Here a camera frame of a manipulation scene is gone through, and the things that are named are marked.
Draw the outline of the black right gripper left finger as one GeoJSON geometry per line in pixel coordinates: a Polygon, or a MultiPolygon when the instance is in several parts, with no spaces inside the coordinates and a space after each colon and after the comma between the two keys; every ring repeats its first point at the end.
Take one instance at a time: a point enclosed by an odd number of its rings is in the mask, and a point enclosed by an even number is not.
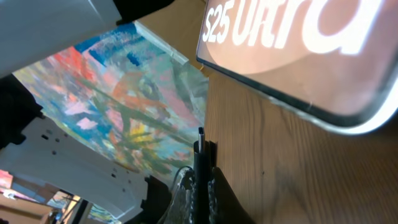
{"type": "Polygon", "coordinates": [[[193,224],[195,191],[193,169],[179,169],[170,189],[172,199],[158,224],[193,224]]]}

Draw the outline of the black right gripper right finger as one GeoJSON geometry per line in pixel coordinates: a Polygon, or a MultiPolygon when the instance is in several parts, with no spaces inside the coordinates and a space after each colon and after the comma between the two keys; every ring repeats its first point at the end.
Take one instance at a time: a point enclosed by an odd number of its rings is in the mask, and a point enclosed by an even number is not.
{"type": "Polygon", "coordinates": [[[214,224],[255,224],[243,209],[226,177],[219,167],[212,169],[208,182],[209,223],[214,224]]]}

